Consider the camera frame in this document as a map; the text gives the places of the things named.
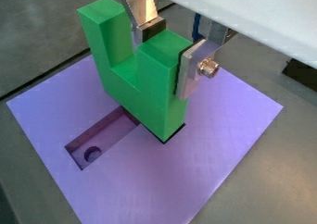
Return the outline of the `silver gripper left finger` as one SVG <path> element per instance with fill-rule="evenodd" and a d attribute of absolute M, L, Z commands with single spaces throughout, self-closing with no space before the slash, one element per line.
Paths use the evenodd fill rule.
<path fill-rule="evenodd" d="M 166 19 L 159 16 L 155 0 L 122 0 L 131 21 L 135 45 L 144 43 L 166 29 Z"/>

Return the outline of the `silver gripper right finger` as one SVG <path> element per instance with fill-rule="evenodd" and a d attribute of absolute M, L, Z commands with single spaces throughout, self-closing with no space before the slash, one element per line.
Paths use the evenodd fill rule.
<path fill-rule="evenodd" d="M 201 16 L 201 40 L 179 54 L 175 95 L 186 100 L 197 91 L 202 77 L 211 79 L 221 66 L 214 60 L 217 51 L 229 40 L 229 28 L 217 21 Z"/>

